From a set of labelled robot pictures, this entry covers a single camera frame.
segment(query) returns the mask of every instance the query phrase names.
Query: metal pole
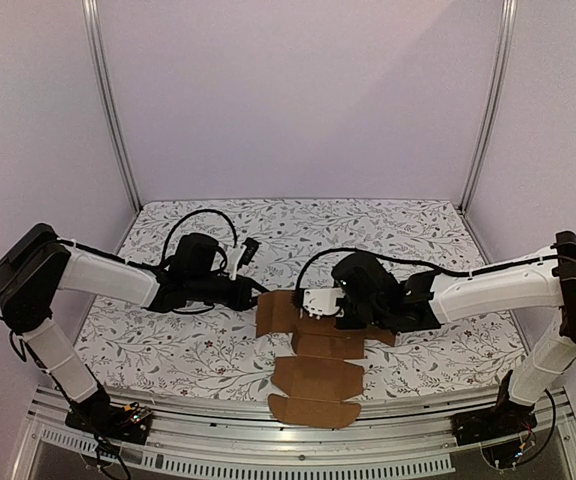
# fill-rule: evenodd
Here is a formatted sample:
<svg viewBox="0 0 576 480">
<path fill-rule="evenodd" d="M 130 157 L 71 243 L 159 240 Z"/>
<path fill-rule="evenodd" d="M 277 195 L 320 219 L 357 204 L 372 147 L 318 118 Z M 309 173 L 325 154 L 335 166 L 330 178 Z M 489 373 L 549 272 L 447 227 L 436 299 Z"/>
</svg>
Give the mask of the metal pole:
<svg viewBox="0 0 576 480">
<path fill-rule="evenodd" d="M 97 0 L 83 0 L 84 19 L 86 22 L 86 31 L 88 32 L 88 43 L 90 44 L 90 54 L 92 56 L 95 75 L 97 77 L 97 86 L 99 95 L 106 116 L 110 140 L 117 159 L 119 173 L 130 201 L 130 206 L 135 212 L 140 212 L 143 203 L 137 190 L 135 176 L 130 166 L 126 144 L 121 133 L 119 117 L 115 107 L 115 100 L 110 85 L 108 75 L 108 66 L 106 65 L 106 55 L 101 39 L 101 26 L 99 24 L 99 13 L 97 11 Z"/>
<path fill-rule="evenodd" d="M 488 144 L 490 143 L 490 137 L 492 136 L 492 129 L 499 107 L 499 99 L 501 97 L 504 76 L 508 65 L 508 57 L 510 55 L 516 10 L 517 0 L 504 0 L 501 14 L 501 26 L 499 29 L 499 40 L 497 42 L 497 54 L 492 73 L 492 82 L 490 83 L 490 90 L 488 91 L 486 109 L 481 123 L 481 128 L 479 129 L 479 135 L 477 136 L 477 144 L 470 165 L 470 170 L 468 172 L 468 179 L 466 180 L 466 186 L 464 187 L 458 207 L 459 211 L 464 215 L 468 213 L 468 209 L 470 208 L 474 198 L 477 183 L 479 182 L 479 177 L 481 175 L 481 169 L 486 157 L 486 151 L 488 150 Z"/>
</svg>

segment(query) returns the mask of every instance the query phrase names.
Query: unfolded cardboard box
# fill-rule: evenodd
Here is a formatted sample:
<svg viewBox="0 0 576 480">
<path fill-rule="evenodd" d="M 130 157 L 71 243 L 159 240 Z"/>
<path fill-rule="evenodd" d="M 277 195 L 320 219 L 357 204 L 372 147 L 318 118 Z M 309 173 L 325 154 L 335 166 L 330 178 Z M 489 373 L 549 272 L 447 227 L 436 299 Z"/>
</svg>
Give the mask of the unfolded cardboard box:
<svg viewBox="0 0 576 480">
<path fill-rule="evenodd" d="M 259 297 L 257 337 L 271 332 L 292 333 L 296 357 L 275 359 L 272 383 L 287 397 L 271 394 L 268 405 L 281 422 L 319 428 L 353 423 L 361 405 L 346 402 L 363 392 L 363 368 L 344 360 L 364 358 L 364 340 L 395 344 L 394 335 L 374 327 L 337 330 L 333 317 L 299 315 L 292 291 L 278 290 Z"/>
</svg>

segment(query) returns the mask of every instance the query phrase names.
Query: purple wall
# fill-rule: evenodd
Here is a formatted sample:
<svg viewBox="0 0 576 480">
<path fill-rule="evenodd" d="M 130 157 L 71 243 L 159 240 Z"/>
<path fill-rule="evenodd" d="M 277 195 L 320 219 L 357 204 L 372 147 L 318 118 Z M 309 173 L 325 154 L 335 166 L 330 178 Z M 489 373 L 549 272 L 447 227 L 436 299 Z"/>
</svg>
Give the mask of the purple wall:
<svg viewBox="0 0 576 480">
<path fill-rule="evenodd" d="M 499 116 L 471 220 L 493 259 L 576 232 L 576 2 L 519 2 Z M 543 312 L 524 312 L 534 343 Z M 576 413 L 576 363 L 565 385 Z"/>
<path fill-rule="evenodd" d="M 457 201 L 501 6 L 100 2 L 144 199 Z"/>
<path fill-rule="evenodd" d="M 90 60 L 80 1 L 0 2 L 0 256 L 38 221 L 114 249 L 131 219 Z M 71 335 L 87 297 L 60 294 Z M 0 323 L 0 479 L 41 375 Z"/>
</svg>

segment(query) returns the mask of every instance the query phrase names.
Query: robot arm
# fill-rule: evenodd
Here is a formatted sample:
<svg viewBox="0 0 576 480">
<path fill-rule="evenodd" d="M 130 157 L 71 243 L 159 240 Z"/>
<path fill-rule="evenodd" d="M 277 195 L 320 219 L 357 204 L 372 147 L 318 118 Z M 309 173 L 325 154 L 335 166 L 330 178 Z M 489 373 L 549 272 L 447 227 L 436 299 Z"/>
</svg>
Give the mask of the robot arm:
<svg viewBox="0 0 576 480">
<path fill-rule="evenodd" d="M 336 288 L 297 292 L 311 316 L 336 315 L 337 328 L 373 324 L 393 332 L 439 328 L 460 318 L 515 308 L 557 308 L 547 332 L 502 381 L 492 409 L 453 418 L 459 444 L 535 426 L 532 410 L 543 391 L 576 359 L 576 235 L 532 255 L 471 272 L 428 271 L 399 283 L 368 253 L 344 258 L 332 271 Z"/>
<path fill-rule="evenodd" d="M 236 262 L 228 275 L 224 268 L 212 270 L 221 249 L 206 235 L 182 237 L 165 265 L 152 266 L 78 246 L 58 238 L 50 226 L 38 224 L 0 260 L 0 318 L 21 337 L 31 356 L 71 402 L 74 412 L 67 419 L 69 426 L 143 443 L 147 412 L 110 405 L 103 386 L 52 320 L 55 293 L 78 290 L 155 312 L 170 312 L 193 301 L 247 310 L 256 305 L 253 290 L 265 289 L 236 274 L 239 266 L 250 262 L 259 244 L 247 239 L 244 246 L 235 252 Z"/>
</svg>

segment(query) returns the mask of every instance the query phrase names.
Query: floral tablecloth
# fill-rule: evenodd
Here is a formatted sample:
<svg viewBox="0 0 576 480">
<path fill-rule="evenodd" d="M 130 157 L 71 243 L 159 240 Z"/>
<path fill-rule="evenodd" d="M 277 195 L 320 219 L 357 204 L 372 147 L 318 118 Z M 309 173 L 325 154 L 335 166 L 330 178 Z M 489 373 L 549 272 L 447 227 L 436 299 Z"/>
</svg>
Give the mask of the floral tablecloth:
<svg viewBox="0 0 576 480">
<path fill-rule="evenodd" d="M 294 285 L 314 253 L 355 246 L 451 269 L 483 264 L 452 205 L 409 200 L 214 200 L 153 202 L 145 206 L 120 254 L 157 262 L 172 224 L 198 208 L 227 213 L 241 239 L 261 242 L 242 270 L 270 289 Z M 226 223 L 215 215 L 191 219 L 173 237 L 203 232 L 230 245 Z M 309 270 L 304 286 L 331 285 L 330 255 Z M 404 279 L 419 269 L 387 265 Z M 106 385 L 203 398 L 265 401 L 275 356 L 291 355 L 290 337 L 255 339 L 255 310 L 225 307 L 195 316 L 157 314 L 98 297 L 75 348 Z M 440 330 L 400 335 L 389 347 L 366 344 L 364 394 L 359 400 L 449 392 L 498 383 L 525 355 L 508 314 L 463 319 Z"/>
</svg>

